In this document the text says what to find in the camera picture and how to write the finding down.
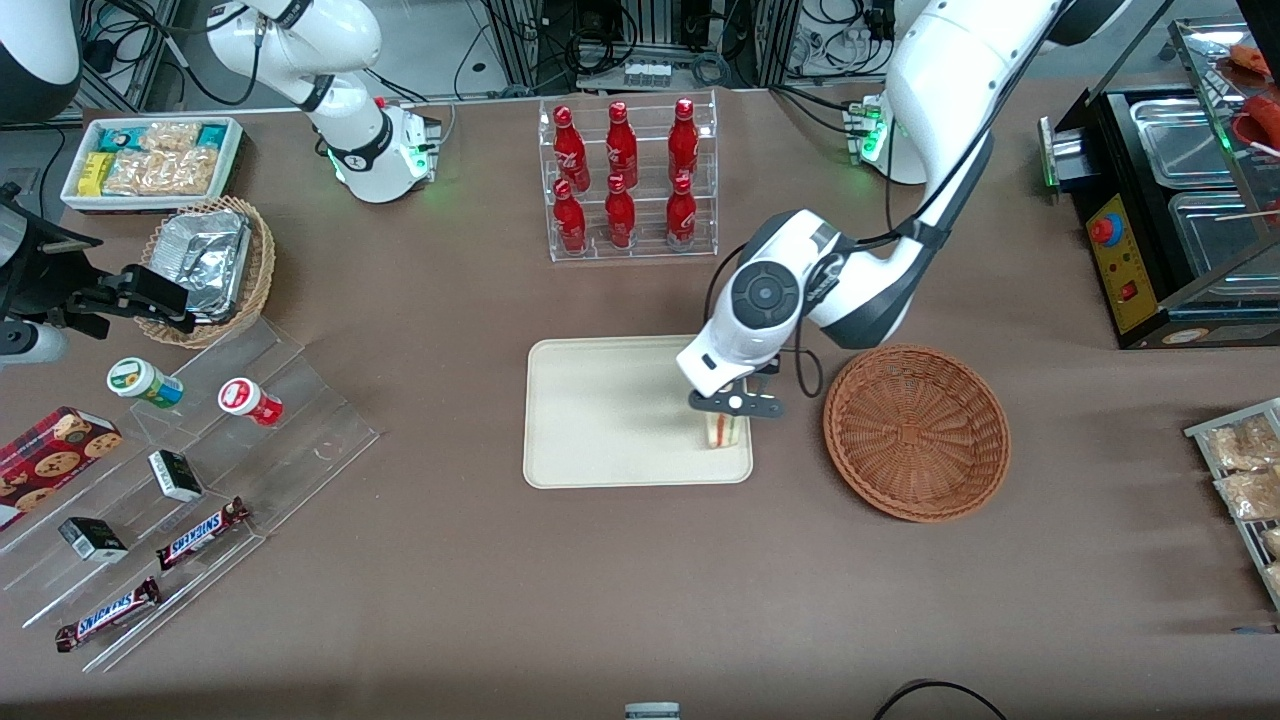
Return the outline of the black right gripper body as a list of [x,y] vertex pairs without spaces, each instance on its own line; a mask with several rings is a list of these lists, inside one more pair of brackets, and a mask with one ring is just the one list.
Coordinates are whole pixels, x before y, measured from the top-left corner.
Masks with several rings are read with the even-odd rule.
[[15,188],[3,190],[3,319],[52,325],[104,340],[108,320],[74,310],[77,293],[108,275],[84,255],[101,240],[68,231],[27,210]]

